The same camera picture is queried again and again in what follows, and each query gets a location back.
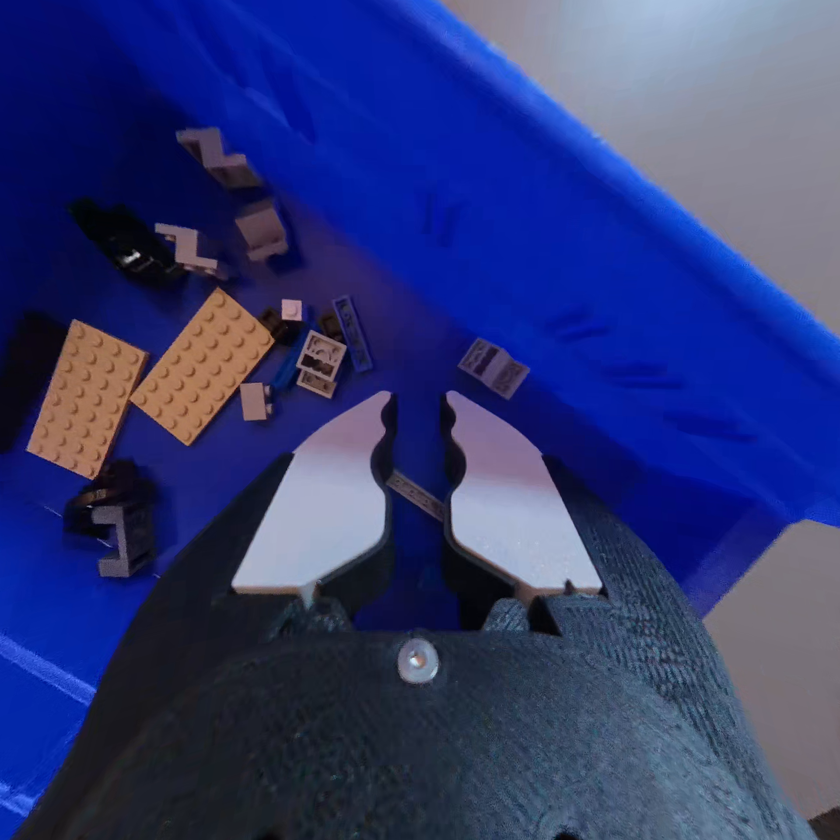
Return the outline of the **dark grey lego bracket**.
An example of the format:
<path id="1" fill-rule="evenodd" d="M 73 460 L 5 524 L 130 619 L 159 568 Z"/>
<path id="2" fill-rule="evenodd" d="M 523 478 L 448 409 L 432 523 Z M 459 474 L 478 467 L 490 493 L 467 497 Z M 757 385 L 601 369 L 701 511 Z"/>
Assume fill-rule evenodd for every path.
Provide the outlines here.
<path id="1" fill-rule="evenodd" d="M 105 580 L 128 580 L 155 558 L 154 482 L 131 458 L 108 462 L 61 513 L 63 533 L 105 542 L 111 551 L 97 563 Z"/>

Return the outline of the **blue storage bin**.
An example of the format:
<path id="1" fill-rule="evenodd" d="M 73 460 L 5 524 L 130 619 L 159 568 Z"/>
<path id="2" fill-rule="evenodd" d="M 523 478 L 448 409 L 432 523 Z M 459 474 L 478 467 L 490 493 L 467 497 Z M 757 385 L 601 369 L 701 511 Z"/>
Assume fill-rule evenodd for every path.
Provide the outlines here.
<path id="1" fill-rule="evenodd" d="M 315 174 L 328 214 L 460 320 L 550 370 L 595 303 L 665 327 L 713 384 L 780 396 L 742 291 L 763 279 L 446 15 L 303 2 L 106 2 L 142 70 L 172 69 L 245 130 L 245 150 Z M 605 573 L 599 595 L 501 600 L 475 632 L 410 638 L 286 625 L 217 655 L 149 710 L 140 664 L 110 665 L 19 838 L 813 838 L 783 803 L 707 631 L 650 548 L 564 458 Z M 111 723 L 114 711 L 137 721 Z"/>

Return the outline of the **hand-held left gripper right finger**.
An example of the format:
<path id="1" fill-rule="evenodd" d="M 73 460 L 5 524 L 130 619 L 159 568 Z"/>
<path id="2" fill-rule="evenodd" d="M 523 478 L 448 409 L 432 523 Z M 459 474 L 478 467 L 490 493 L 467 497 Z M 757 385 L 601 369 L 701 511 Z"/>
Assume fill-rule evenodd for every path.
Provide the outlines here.
<path id="1" fill-rule="evenodd" d="M 442 572 L 458 616 L 499 601 L 605 593 L 543 452 L 509 422 L 457 391 L 440 399 L 444 440 Z"/>

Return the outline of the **printed grey lego tile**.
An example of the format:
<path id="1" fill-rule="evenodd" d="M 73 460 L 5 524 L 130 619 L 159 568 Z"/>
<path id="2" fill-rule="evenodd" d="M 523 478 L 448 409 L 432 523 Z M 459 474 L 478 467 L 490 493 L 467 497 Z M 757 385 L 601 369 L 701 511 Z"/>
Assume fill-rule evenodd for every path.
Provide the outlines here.
<path id="1" fill-rule="evenodd" d="M 457 368 L 509 401 L 526 380 L 530 369 L 499 346 L 477 338 L 458 362 Z"/>

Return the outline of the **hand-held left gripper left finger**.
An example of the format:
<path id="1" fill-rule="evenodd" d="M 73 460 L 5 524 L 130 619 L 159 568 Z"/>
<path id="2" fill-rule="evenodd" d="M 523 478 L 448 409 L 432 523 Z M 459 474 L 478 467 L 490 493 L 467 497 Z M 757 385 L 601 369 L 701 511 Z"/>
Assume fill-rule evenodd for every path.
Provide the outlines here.
<path id="1" fill-rule="evenodd" d="M 321 426 L 291 457 L 232 580 L 241 595 L 338 601 L 382 596 L 395 566 L 396 395 L 381 391 Z"/>

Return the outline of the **grey lego strip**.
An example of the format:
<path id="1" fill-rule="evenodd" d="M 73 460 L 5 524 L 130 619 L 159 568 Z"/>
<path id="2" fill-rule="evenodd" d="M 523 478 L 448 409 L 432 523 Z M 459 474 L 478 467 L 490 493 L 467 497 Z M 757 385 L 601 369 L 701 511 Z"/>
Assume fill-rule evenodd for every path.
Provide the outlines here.
<path id="1" fill-rule="evenodd" d="M 445 506 L 443 502 L 398 470 L 392 472 L 386 481 L 386 485 L 396 494 L 410 501 L 414 506 L 420 508 L 438 522 L 445 520 Z"/>

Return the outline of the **tan lego plate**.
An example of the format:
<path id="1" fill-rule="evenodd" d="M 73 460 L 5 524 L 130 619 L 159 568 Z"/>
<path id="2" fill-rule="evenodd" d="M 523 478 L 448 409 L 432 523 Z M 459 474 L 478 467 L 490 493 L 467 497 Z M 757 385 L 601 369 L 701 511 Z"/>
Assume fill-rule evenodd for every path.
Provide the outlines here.
<path id="1" fill-rule="evenodd" d="M 274 345 L 268 328 L 217 288 L 130 401 L 181 443 L 194 445 Z"/>
<path id="2" fill-rule="evenodd" d="M 149 357 L 72 320 L 27 451 L 88 480 L 97 478 Z"/>

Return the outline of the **blue lego strip plate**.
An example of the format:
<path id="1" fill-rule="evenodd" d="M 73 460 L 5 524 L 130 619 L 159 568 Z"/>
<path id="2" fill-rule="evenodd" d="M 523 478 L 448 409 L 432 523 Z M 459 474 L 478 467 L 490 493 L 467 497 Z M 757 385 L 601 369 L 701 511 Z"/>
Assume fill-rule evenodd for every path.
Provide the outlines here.
<path id="1" fill-rule="evenodd" d="M 350 295 L 332 300 L 332 308 L 339 320 L 340 329 L 350 353 L 353 369 L 367 373 L 374 369 L 369 344 L 365 338 L 361 321 Z"/>

